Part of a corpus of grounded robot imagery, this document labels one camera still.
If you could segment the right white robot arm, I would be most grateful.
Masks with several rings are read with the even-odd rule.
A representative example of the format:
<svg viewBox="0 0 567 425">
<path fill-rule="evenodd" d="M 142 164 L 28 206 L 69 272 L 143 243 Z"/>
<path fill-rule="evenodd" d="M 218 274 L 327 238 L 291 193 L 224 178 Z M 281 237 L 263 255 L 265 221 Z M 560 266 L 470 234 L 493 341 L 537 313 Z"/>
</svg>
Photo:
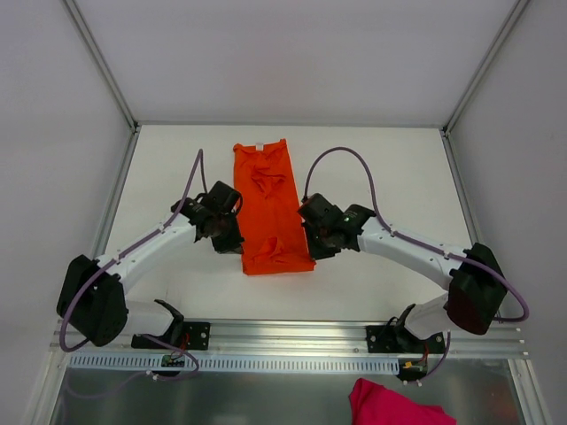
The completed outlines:
<svg viewBox="0 0 567 425">
<path fill-rule="evenodd" d="M 369 208 L 353 204 L 341 210 L 319 193 L 302 202 L 299 216 L 312 259 L 332 258 L 343 250 L 373 254 L 444 291 L 429 302 L 409 305 L 394 323 L 368 336 L 370 352 L 441 353 L 447 346 L 444 336 L 454 329 L 483 336 L 508 293 L 495 256 L 481 243 L 446 251 L 440 244 L 387 229 Z"/>
</svg>

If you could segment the orange t-shirt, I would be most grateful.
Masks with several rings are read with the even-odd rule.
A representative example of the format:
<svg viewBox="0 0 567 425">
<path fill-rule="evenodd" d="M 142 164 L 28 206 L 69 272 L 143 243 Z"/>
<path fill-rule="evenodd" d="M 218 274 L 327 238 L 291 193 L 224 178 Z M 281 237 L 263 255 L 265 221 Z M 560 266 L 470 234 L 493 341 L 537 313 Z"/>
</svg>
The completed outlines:
<svg viewBox="0 0 567 425">
<path fill-rule="evenodd" d="M 234 185 L 243 196 L 237 222 L 247 275 L 315 270 L 298 214 L 299 197 L 287 142 L 233 147 Z"/>
</svg>

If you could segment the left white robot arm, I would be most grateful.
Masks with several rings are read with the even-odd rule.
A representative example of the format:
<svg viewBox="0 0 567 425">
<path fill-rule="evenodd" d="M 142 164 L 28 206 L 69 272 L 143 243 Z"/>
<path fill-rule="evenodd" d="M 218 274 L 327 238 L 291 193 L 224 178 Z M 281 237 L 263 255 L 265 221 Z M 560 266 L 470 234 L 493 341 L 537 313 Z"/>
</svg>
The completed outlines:
<svg viewBox="0 0 567 425">
<path fill-rule="evenodd" d="M 237 215 L 244 197 L 224 182 L 207 192 L 184 197 L 167 219 L 129 247 L 95 259 L 80 255 L 66 271 L 56 312 L 62 319 L 59 345 L 65 352 L 66 330 L 73 327 L 86 343 L 106 346 L 122 334 L 138 349 L 188 347 L 194 338 L 183 314 L 162 299 L 129 301 L 127 294 L 167 255 L 202 239 L 220 254 L 241 253 L 244 238 Z"/>
</svg>

